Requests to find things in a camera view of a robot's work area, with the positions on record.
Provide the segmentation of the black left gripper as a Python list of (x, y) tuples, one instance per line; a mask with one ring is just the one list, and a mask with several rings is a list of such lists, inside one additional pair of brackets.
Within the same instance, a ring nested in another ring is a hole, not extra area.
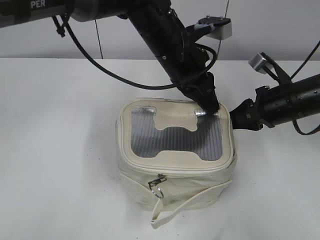
[(127, 16), (173, 83), (207, 78), (209, 56), (191, 41), (169, 0), (134, 0)]

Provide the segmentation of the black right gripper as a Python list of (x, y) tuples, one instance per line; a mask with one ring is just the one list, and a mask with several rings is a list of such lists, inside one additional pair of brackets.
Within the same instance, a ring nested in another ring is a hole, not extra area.
[[(177, 86), (182, 94), (196, 102), (207, 114), (213, 115), (220, 109), (216, 96), (214, 75), (207, 72), (194, 81)], [(230, 112), (233, 129), (259, 131), (263, 126), (274, 128), (275, 125), (265, 116), (263, 97), (270, 90), (269, 86), (255, 89), (255, 102), (248, 98)]]

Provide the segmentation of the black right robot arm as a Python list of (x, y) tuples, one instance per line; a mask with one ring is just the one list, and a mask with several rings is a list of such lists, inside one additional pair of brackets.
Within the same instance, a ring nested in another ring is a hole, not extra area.
[(248, 98), (230, 112), (233, 129), (259, 131), (320, 113), (318, 74), (273, 88), (262, 86), (255, 93), (255, 100)]

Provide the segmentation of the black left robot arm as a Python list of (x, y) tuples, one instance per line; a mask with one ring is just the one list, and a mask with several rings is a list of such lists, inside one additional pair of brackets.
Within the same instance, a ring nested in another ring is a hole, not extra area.
[(191, 30), (178, 18), (169, 0), (3, 0), (0, 3), (2, 28), (51, 18), (57, 33), (69, 34), (80, 51), (84, 48), (69, 24), (70, 19), (88, 22), (118, 17), (129, 20), (171, 80), (169, 85), (149, 86), (125, 79), (104, 67), (110, 77), (127, 85), (161, 91), (179, 89), (206, 113), (219, 108), (214, 76), (210, 68), (217, 54), (197, 41), (210, 29)]

